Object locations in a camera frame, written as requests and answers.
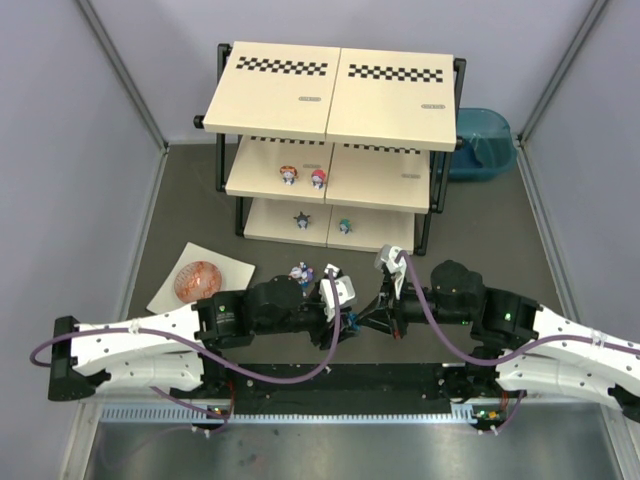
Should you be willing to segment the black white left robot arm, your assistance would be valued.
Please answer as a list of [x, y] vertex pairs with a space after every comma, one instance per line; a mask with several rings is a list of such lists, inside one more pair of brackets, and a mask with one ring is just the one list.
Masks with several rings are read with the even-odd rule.
[[276, 276], [247, 290], [223, 291], [176, 310], [106, 324], [58, 318], [49, 364], [48, 398], [66, 402], [97, 393], [157, 387], [186, 396], [222, 383], [224, 349], [258, 335], [309, 334], [333, 349], [337, 320], [356, 300], [349, 277], [325, 277], [305, 294], [296, 280]]

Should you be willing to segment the blue bucket Doraemon figure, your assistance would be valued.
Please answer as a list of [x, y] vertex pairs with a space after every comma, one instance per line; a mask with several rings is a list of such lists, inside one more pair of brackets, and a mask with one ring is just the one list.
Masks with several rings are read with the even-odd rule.
[[361, 329], [358, 323], [358, 316], [353, 312], [349, 312], [346, 316], [346, 329], [355, 333], [358, 333]]

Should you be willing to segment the orange lion Doraemon figure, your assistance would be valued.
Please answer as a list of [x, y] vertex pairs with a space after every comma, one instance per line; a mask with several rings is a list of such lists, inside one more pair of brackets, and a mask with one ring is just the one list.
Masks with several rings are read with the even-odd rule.
[[279, 169], [282, 181], [285, 185], [294, 185], [298, 179], [298, 170], [291, 165], [283, 165]]

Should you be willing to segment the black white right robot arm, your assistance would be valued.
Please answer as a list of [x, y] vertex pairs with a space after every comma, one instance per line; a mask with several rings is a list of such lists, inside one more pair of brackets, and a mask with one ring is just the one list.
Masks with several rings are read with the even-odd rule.
[[482, 276], [447, 260], [431, 285], [412, 281], [405, 261], [376, 263], [378, 296], [357, 315], [360, 326], [404, 337], [428, 324], [461, 365], [437, 366], [439, 397], [511, 398], [553, 393], [582, 398], [639, 419], [639, 346], [567, 319], [539, 302], [487, 287]]

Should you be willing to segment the pink-hooded Doraemon figure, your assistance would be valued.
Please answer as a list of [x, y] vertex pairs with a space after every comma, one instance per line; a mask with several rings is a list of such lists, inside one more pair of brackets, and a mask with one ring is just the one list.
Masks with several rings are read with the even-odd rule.
[[311, 174], [311, 184], [314, 189], [323, 189], [326, 184], [326, 180], [327, 173], [322, 169], [316, 169]]

